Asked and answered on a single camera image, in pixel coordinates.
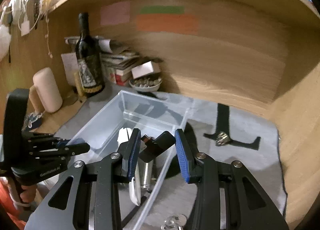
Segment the left human hand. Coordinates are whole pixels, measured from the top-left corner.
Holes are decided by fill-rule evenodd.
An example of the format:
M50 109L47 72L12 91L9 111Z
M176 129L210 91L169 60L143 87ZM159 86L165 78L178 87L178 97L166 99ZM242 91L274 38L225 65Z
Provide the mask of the left human hand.
M14 179L8 178L8 189L10 197L16 208L27 209L35 200L37 185L24 186L16 182Z

